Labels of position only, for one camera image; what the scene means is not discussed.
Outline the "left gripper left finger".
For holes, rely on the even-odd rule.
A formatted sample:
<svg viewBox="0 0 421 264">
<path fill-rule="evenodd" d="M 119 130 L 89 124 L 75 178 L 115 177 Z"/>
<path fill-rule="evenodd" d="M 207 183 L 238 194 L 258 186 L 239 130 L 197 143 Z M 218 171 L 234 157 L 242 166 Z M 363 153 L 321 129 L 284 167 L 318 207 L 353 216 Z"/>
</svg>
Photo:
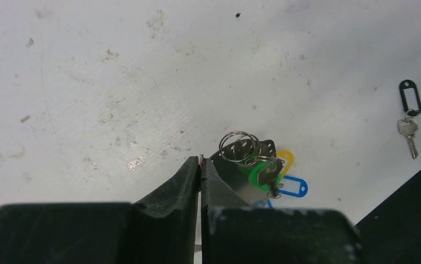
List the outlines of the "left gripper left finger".
<svg viewBox="0 0 421 264">
<path fill-rule="evenodd" d="M 135 203 L 0 206 L 0 263 L 193 263 L 200 164 Z"/>
</svg>

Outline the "green key tag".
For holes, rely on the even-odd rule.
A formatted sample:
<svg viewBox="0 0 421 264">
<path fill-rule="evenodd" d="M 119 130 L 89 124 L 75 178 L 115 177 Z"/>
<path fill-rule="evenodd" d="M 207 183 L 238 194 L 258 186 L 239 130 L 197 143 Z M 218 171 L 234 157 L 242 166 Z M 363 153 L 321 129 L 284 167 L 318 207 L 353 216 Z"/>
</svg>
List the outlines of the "green key tag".
<svg viewBox="0 0 421 264">
<path fill-rule="evenodd" d="M 252 154 L 238 164 L 241 172 L 248 176 L 251 184 L 275 197 L 279 193 L 282 160 L 276 157 L 273 148 L 265 149 L 262 153 Z"/>
</svg>

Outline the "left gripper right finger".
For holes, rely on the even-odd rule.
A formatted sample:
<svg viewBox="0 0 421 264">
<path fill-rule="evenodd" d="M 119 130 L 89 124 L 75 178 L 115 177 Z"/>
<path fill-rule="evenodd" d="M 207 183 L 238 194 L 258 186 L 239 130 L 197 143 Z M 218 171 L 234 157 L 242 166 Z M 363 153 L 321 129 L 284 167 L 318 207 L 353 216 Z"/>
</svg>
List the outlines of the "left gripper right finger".
<svg viewBox="0 0 421 264">
<path fill-rule="evenodd" d="M 359 234 L 327 209 L 263 208 L 244 202 L 201 162 L 203 263 L 363 263 Z"/>
</svg>

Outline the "black tag key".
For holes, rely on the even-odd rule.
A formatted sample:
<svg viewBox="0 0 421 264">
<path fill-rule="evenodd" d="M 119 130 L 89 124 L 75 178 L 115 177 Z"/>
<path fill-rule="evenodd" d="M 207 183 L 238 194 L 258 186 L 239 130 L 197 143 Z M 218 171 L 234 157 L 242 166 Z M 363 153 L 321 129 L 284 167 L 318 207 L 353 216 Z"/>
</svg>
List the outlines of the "black tag key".
<svg viewBox="0 0 421 264">
<path fill-rule="evenodd" d="M 403 80 L 399 86 L 404 117 L 397 121 L 397 131 L 402 135 L 408 145 L 411 157 L 416 160 L 418 150 L 415 144 L 415 135 L 418 131 L 416 117 L 421 114 L 421 100 L 416 83 L 412 80 Z"/>
</svg>

